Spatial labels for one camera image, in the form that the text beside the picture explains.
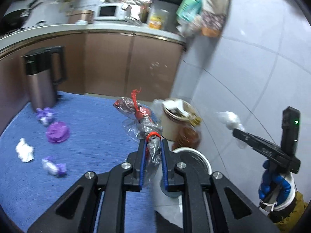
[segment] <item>blue tablecloth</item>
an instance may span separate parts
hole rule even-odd
[[[138,143],[125,133],[126,119],[114,107],[114,100],[60,92],[54,107],[56,121],[64,121],[70,137],[63,143],[47,141],[46,127],[36,120],[28,103],[0,137],[0,204],[23,231],[48,209],[85,172],[109,171],[123,162]],[[34,147],[35,159],[23,163],[15,147],[20,138]],[[67,176],[57,178],[43,170],[41,160],[54,156],[66,163]],[[139,193],[127,192],[125,232],[156,231],[151,187]]]

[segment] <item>tissue paper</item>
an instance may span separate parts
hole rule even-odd
[[[18,158],[21,159],[21,161],[24,163],[34,159],[33,155],[34,148],[32,146],[27,145],[24,138],[20,139],[15,150],[18,154]]]

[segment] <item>countertop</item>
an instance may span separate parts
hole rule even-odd
[[[120,23],[100,23],[100,24],[88,24],[88,25],[76,25],[76,24],[56,24],[56,25],[43,25],[33,28],[28,28],[23,31],[13,33],[0,39],[0,51],[7,47],[14,45],[26,39],[31,39],[37,36],[43,36],[55,32],[68,32],[68,31],[116,31],[127,32],[129,34],[147,34],[156,36],[163,39],[173,40],[177,42],[185,42],[185,38],[182,36],[163,31],[150,29],[147,25],[135,26]]]

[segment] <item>hand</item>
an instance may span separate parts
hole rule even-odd
[[[273,181],[276,184],[281,185],[280,193],[276,199],[277,204],[274,210],[282,210],[289,206],[295,198],[295,183],[292,173],[289,174],[278,174],[277,172],[270,173],[270,161],[267,160],[262,165],[265,168],[265,172],[262,175],[262,183],[259,186],[259,198],[263,200],[266,194],[270,191],[270,184]]]

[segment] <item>cabinet door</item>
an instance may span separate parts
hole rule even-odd
[[[67,70],[67,80],[57,86],[58,90],[70,93],[85,93],[84,80],[84,46],[86,34],[70,34],[51,39],[46,39],[38,43],[32,44],[20,50],[21,56],[30,50],[40,47],[64,46],[65,47],[65,65]],[[59,56],[53,54],[53,68],[55,77],[59,78]]]
[[[89,33],[86,38],[86,92],[124,96],[131,35]]]
[[[0,135],[29,101],[19,50],[0,60]]]
[[[180,44],[148,37],[135,37],[129,66],[127,96],[141,88],[139,100],[165,99],[171,92],[182,53]]]

